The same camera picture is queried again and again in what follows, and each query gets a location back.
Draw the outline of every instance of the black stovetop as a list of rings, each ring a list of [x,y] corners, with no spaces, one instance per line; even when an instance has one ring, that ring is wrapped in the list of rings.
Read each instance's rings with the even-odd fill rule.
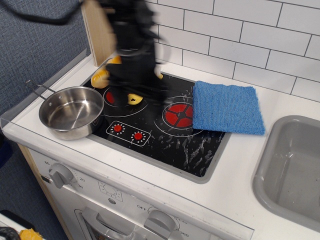
[[[192,128],[194,82],[166,74],[162,80],[169,86],[170,103],[157,110],[146,99],[116,107],[109,87],[96,88],[104,98],[104,121],[93,134],[201,178],[225,133]],[[92,88],[90,80],[84,86]]]

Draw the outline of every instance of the blue dish cloth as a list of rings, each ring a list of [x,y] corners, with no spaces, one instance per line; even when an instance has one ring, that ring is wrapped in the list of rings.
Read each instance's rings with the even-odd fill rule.
[[[264,135],[256,89],[196,81],[193,87],[193,128]]]

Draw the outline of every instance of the control knob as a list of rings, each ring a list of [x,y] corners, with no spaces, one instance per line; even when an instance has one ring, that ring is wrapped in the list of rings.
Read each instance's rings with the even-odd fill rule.
[[[60,163],[55,163],[51,166],[49,176],[58,189],[62,188],[65,184],[69,184],[74,178],[72,172]]]
[[[176,227],[175,221],[167,214],[154,210],[144,223],[144,227],[167,240]]]

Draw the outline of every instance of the sink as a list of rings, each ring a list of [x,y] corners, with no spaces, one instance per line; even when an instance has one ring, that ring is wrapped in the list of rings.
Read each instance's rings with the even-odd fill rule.
[[[292,115],[275,122],[253,191],[273,214],[320,232],[320,121]]]

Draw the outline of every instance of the tile backsplash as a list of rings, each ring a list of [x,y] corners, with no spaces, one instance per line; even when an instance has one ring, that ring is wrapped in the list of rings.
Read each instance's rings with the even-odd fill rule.
[[[319,0],[146,0],[157,58],[320,102]]]

